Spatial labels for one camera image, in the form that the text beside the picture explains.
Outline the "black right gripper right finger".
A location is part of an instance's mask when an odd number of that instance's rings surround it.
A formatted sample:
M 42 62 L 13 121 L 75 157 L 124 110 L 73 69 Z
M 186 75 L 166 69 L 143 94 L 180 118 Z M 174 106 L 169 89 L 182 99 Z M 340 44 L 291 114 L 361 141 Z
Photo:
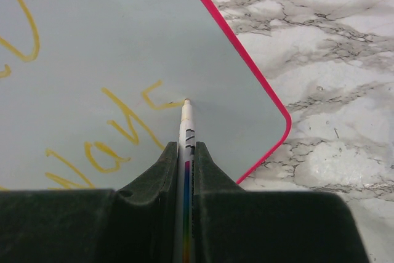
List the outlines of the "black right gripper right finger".
M 242 189 L 196 145 L 197 262 L 367 262 L 345 202 L 333 193 Z

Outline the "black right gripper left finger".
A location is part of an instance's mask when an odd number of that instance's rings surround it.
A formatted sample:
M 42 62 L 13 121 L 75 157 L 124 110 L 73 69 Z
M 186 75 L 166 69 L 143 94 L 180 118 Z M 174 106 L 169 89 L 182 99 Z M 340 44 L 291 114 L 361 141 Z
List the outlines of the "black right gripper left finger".
M 1 193 L 2 262 L 170 262 L 175 142 L 119 190 Z

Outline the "white marker pen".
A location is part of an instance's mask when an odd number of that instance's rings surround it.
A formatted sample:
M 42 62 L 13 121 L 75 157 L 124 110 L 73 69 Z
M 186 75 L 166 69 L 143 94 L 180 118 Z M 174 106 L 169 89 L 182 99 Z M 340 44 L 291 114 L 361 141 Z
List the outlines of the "white marker pen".
M 182 106 L 177 160 L 177 192 L 173 262 L 194 262 L 193 238 L 193 166 L 195 160 L 195 125 L 190 99 Z

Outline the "pink framed whiteboard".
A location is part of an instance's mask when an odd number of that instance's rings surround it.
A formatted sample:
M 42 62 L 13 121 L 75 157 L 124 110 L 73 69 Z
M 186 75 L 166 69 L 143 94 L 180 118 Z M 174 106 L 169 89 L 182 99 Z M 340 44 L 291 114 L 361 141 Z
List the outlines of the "pink framed whiteboard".
M 233 180 L 291 117 L 211 0 L 1 0 L 1 188 L 120 188 L 178 139 Z

